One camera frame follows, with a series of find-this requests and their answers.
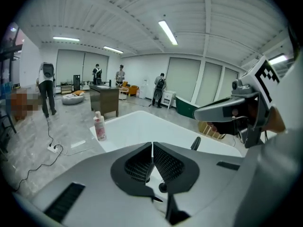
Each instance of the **power strip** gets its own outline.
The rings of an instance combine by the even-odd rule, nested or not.
[[[47,149],[49,150],[49,151],[51,151],[51,152],[53,152],[53,153],[58,153],[58,148],[53,148],[54,146],[49,146],[49,147],[47,147]]]

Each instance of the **ceiling light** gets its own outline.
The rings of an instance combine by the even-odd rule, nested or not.
[[[70,40],[70,41],[77,41],[79,42],[80,39],[73,39],[73,38],[64,38],[64,37],[53,37],[54,40]]]
[[[117,53],[123,54],[123,51],[119,51],[119,50],[116,50],[116,49],[110,48],[110,47],[108,47],[108,46],[104,46],[103,48],[104,48],[104,49],[107,49],[107,50],[110,50],[110,51],[114,51],[114,52],[117,52]]]
[[[164,32],[166,33],[167,37],[169,38],[169,40],[171,41],[171,43],[173,45],[178,45],[175,36],[172,34],[171,30],[169,29],[169,26],[167,25],[165,20],[159,21],[159,25],[161,26],[161,28],[164,30]]]
[[[278,56],[276,56],[276,57],[270,59],[270,60],[269,60],[269,63],[270,63],[271,65],[274,65],[274,64],[280,63],[280,62],[282,62],[282,61],[286,61],[286,60],[287,60],[286,56],[283,55],[283,54],[281,54],[281,55],[278,55]]]

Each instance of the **bottle cap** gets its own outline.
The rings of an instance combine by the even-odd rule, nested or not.
[[[100,113],[100,111],[96,111],[96,117],[97,117],[97,118],[101,118],[101,113]]]

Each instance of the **white table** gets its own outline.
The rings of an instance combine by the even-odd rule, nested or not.
[[[89,129],[97,140],[95,127]],[[145,143],[165,142],[179,147],[190,148],[194,140],[199,136],[201,142],[198,151],[242,157],[240,152],[229,145],[195,133],[181,126],[161,119],[145,111],[136,111],[105,122],[107,139],[98,141],[105,152],[110,152],[123,147]],[[151,180],[146,184],[151,187],[160,199],[167,199],[166,193],[159,191],[162,178],[157,168],[151,174]]]

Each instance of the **green container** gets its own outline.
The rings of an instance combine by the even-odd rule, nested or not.
[[[176,96],[176,108],[177,108],[178,114],[193,119],[194,118],[193,112],[198,107],[199,107],[198,105],[193,105],[189,101]]]

